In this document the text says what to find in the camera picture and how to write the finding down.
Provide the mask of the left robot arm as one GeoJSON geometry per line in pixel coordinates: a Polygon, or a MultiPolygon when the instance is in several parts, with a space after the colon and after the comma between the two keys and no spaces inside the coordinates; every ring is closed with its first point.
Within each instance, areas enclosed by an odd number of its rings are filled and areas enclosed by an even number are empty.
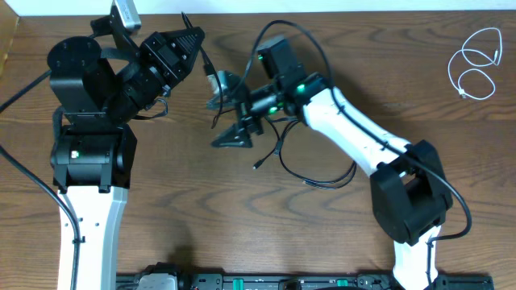
{"type": "Polygon", "coordinates": [[[60,289],[113,289],[119,230],[137,139],[130,121],[162,102],[192,71],[200,27],[154,32],[141,44],[119,16],[48,54],[54,113],[51,153],[60,205],[60,289]]]}

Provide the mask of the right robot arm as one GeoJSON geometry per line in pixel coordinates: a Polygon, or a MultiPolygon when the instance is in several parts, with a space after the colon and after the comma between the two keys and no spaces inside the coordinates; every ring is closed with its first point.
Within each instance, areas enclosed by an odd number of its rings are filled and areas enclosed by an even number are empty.
{"type": "Polygon", "coordinates": [[[271,82],[255,90],[232,72],[205,67],[214,98],[237,117],[213,147],[251,147],[251,135],[262,134],[262,120],[278,110],[326,136],[352,159],[352,170],[369,178],[374,217],[394,244],[394,279],[404,289],[432,287],[438,276],[433,246],[452,207],[436,149],[378,126],[329,79],[308,74],[287,39],[271,39],[256,54],[271,82]]]}

